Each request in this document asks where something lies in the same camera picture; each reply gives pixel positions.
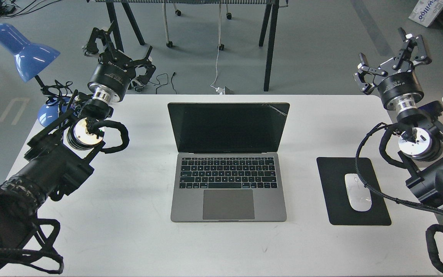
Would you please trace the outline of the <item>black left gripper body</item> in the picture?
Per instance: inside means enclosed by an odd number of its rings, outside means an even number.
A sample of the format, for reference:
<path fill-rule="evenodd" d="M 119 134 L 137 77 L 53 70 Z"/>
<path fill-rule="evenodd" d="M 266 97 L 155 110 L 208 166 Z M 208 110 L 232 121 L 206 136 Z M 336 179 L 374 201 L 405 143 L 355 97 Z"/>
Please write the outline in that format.
<path fill-rule="evenodd" d="M 102 102 L 121 102 L 136 77 L 135 68 L 125 65 L 132 62 L 123 51 L 104 51 L 100 54 L 98 65 L 93 73 L 88 88 L 93 92 L 92 99 Z"/>

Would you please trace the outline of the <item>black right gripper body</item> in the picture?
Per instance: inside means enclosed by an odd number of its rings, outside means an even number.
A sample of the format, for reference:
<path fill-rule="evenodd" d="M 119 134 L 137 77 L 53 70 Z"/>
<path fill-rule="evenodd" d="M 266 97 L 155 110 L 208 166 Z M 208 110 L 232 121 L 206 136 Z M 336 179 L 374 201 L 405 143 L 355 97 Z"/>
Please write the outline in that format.
<path fill-rule="evenodd" d="M 380 64 L 380 72 L 385 76 L 375 76 L 375 86 L 379 92 L 383 107 L 387 110 L 395 110 L 394 99 L 403 95 L 412 95 L 414 102 L 420 102 L 424 98 L 423 89 L 414 72 L 413 63 L 403 60 L 400 65 L 393 68 L 398 58 L 390 58 Z"/>

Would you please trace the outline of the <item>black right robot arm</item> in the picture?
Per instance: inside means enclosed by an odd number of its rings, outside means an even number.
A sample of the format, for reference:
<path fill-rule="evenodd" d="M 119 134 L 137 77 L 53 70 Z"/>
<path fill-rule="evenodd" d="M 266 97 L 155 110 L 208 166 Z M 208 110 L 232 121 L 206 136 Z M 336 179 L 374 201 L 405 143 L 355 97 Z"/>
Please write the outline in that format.
<path fill-rule="evenodd" d="M 398 31 L 403 41 L 401 49 L 378 67 L 370 67 L 366 56 L 359 54 L 355 82 L 366 95 L 377 89 L 384 109 L 397 113 L 397 122 L 379 123 L 367 133 L 356 151 L 355 169 L 359 179 L 372 193 L 397 204 L 443 216 L 443 123 L 438 119 L 443 105 L 433 101 L 417 106 L 424 93 L 415 68 L 432 62 L 429 48 L 422 35 L 407 34 L 403 28 Z M 405 184 L 417 198 L 416 203 L 378 191 L 359 170 L 362 147 L 371 135 L 381 129 L 385 132 L 379 145 L 380 156 L 388 164 L 408 171 L 411 177 Z M 443 263 L 435 240 L 438 232 L 443 233 L 443 225 L 429 226 L 425 232 L 426 244 L 432 265 L 443 274 Z"/>

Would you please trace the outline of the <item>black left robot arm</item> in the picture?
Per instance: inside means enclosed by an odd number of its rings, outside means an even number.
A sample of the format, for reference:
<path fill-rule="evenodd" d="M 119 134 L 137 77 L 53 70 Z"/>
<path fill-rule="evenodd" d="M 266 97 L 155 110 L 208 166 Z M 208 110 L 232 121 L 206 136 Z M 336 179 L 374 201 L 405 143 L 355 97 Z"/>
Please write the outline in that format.
<path fill-rule="evenodd" d="M 110 120 L 111 103 L 122 101 L 130 84 L 149 82 L 153 47 L 132 60 L 115 48 L 110 33 L 94 28 L 84 47 L 86 56 L 98 58 L 88 83 L 92 94 L 74 91 L 68 101 L 55 96 L 58 117 L 28 142 L 27 165 L 0 184 L 0 269 L 22 264 L 44 271 L 34 263 L 46 257 L 58 263 L 46 272 L 61 274 L 63 257 L 54 248 L 60 223 L 39 219 L 38 209 L 78 189 L 94 172 L 90 163 L 98 153 L 120 152 L 130 143 L 125 125 Z"/>

